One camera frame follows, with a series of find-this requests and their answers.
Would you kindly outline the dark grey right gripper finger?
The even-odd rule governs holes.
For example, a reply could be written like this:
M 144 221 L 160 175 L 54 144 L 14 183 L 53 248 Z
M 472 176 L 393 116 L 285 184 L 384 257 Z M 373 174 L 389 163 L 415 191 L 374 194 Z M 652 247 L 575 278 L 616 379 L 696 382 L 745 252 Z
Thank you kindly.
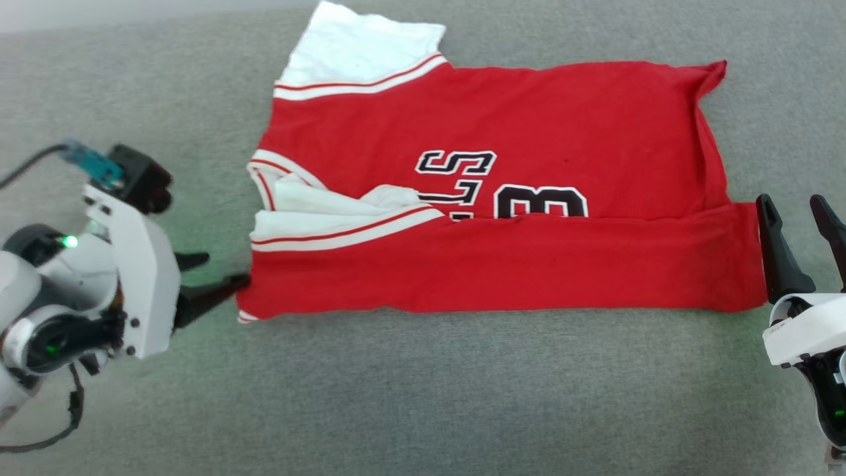
M 837 271 L 842 280 L 841 292 L 845 292 L 845 225 L 830 207 L 825 196 L 814 194 L 810 197 L 810 209 L 820 235 L 828 242 L 833 253 Z
M 816 284 L 812 277 L 801 271 L 787 244 L 783 221 L 773 199 L 770 195 L 761 194 L 755 205 L 768 301 L 775 305 L 787 295 L 815 292 Z

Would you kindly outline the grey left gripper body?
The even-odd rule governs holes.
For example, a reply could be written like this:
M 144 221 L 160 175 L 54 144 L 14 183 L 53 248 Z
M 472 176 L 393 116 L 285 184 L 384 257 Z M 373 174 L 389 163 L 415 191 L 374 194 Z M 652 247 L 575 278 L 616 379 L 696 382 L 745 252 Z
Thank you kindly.
M 87 184 L 87 230 L 107 240 L 117 269 L 123 310 L 124 352 L 139 359 L 169 348 L 181 273 L 167 234 L 139 210 Z

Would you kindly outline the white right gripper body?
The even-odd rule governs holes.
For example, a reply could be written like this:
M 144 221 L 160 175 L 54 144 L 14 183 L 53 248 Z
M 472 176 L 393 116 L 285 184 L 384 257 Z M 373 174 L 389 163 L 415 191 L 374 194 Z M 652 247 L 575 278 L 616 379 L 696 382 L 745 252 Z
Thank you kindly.
M 789 294 L 771 308 L 770 327 L 762 333 L 771 365 L 795 365 L 845 344 L 845 295 Z

